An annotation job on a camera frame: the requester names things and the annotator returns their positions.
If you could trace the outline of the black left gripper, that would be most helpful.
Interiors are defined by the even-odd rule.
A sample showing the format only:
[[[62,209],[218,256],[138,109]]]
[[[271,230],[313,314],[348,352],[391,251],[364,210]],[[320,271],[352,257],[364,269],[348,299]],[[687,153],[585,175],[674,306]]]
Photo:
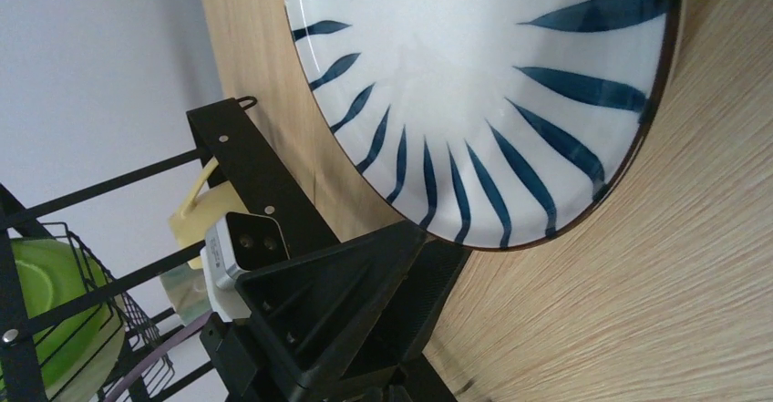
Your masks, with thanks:
[[[470,252],[424,241],[399,222],[242,275],[257,340],[216,313],[200,335],[226,399],[455,401],[422,351]]]

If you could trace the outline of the cream ceramic mug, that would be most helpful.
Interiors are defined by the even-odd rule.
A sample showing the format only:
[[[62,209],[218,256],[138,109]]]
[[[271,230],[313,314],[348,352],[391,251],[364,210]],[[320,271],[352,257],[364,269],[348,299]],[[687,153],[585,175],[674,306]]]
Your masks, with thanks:
[[[184,325],[211,312],[204,271],[184,263],[160,276],[171,306]]]

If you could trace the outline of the yellow handled mug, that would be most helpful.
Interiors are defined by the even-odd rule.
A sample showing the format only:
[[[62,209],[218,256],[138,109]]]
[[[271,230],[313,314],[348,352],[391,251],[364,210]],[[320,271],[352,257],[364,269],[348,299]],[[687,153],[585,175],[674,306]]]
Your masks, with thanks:
[[[203,190],[208,178],[218,168],[216,158],[203,166],[188,195],[168,219],[172,235],[181,249],[202,241],[209,228],[227,212],[249,212],[228,180]]]

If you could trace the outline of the blue striped white plate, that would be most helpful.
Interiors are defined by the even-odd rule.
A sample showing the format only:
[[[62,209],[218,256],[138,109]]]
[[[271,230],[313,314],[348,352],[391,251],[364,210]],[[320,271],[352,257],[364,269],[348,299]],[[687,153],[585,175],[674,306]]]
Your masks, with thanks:
[[[308,87],[381,198],[505,251],[577,226],[630,168],[685,0],[284,0]]]

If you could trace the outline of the black wire dish rack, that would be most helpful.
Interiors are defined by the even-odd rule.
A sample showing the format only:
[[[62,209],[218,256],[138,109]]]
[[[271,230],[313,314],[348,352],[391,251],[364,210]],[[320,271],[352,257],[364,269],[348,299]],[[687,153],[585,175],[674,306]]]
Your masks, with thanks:
[[[66,305],[63,310],[31,317],[24,305],[9,229],[15,229],[25,237],[48,238],[51,234],[40,222],[42,216],[195,160],[216,159],[220,167],[208,181],[229,181],[250,212],[265,213],[277,220],[290,256],[301,256],[339,242],[273,147],[249,120],[247,111],[256,104],[256,98],[247,96],[190,110],[186,116],[194,149],[32,208],[24,207],[7,188],[1,189],[1,366],[10,399],[46,400],[34,334],[94,305],[113,304],[115,296],[197,256],[200,246],[193,244],[141,267]]]

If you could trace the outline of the green plate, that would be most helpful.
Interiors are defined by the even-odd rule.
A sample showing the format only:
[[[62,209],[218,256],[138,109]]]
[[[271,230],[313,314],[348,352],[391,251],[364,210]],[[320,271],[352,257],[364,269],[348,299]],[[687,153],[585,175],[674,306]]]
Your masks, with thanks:
[[[67,242],[13,239],[11,247],[30,317],[45,313],[107,282],[96,260]],[[47,328],[34,335],[45,387],[52,387],[81,359],[110,315],[106,304],[95,305],[53,329]]]

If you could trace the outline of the woven bamboo plate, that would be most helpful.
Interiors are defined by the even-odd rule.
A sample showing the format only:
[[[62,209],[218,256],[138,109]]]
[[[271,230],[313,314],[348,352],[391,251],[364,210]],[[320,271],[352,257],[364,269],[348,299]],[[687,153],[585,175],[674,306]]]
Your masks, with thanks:
[[[89,401],[107,380],[126,334],[124,300],[116,296],[115,303],[117,311],[103,318],[96,338],[81,350],[81,357],[46,390],[50,401]]]

